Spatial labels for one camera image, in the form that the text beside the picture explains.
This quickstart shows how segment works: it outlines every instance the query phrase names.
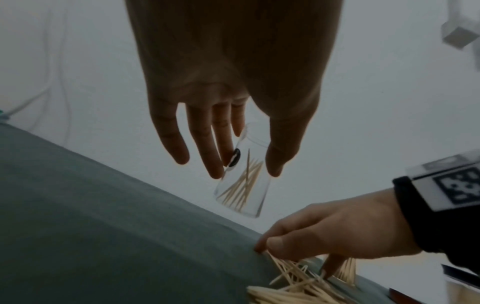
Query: black sleeve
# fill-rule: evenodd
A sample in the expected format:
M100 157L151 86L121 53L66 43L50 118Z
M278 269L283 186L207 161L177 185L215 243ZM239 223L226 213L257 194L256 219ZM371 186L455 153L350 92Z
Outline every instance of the black sleeve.
M433 212L408 177L394 179L393 184L419 247L443 252L453 264L480 273L480 205Z

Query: finger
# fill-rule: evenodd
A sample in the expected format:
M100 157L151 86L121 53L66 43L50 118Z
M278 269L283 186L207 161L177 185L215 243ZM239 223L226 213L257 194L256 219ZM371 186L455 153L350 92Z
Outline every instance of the finger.
M324 279L335 274L348 258L340 254L329 254L323 262L320 273Z
M178 104L155 98L151 93L148 94L148 104L151 120L165 149L178 164L188 163L189 150L177 124Z
M266 242L267 250L277 258L289 260L336 253L335 226L331 219L327 217L315 225L271 237Z
M255 245L255 251L265 251L267 248L266 243L269 238L314 225L333 214L339 207L340 205L338 203L312 204L277 221L260 237Z
M245 127L245 108L248 98L235 101L231 105L231 127L233 132L238 137Z
M212 107L213 130L216 145L224 166L227 166L234 153L232 132L230 129L230 103L217 104Z
M317 105L318 101L294 118L270 118L271 142L266 152L265 162L271 176L280 176L285 163L298 153L305 130Z
M186 107L188 127L191 136L195 140L200 157L206 170L212 178L221 178L224 172L215 141L212 135L212 111L211 109L198 109Z

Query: hand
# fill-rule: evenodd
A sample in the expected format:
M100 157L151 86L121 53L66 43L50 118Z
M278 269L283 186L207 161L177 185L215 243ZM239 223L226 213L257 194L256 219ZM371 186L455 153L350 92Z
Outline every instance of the hand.
M330 254L323 266L332 275L348 257L379 258L421 252L393 189L347 200L310 205L279 220L255 250L299 260Z
M270 118L266 166L279 176L300 148L320 98L342 0L126 0L153 124L179 164L189 161L176 110L210 176L220 178L251 96Z

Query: clear plastic cup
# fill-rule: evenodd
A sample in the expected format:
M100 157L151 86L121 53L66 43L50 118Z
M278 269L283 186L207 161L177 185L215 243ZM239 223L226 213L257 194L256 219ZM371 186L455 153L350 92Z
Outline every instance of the clear plastic cup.
M230 164L215 189L217 202L246 216L260 215L270 185L265 167L269 143L268 125L249 123L245 126Z

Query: white wall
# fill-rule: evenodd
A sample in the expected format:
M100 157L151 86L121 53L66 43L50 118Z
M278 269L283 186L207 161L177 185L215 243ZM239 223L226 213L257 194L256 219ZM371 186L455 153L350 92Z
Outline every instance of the white wall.
M45 80L41 32L50 3L0 2L0 108L30 96ZM57 25L64 4L54 10ZM446 8L446 0L346 1L321 104L301 151L271 184L260 218L248 219L213 200L216 182L198 156L183 109L178 117L190 163L174 164L161 146L123 2L73 0L63 56L73 114L67 147L259 232L312 202L390 187L406 166L480 146L480 73L470 47L442 44ZM60 29L54 33L58 43ZM12 124L27 128L41 108L41 102L32 105ZM265 119L252 103L247 112L249 121ZM34 133L61 143L66 122L55 81ZM419 300L446 303L443 260L365 262L359 271Z

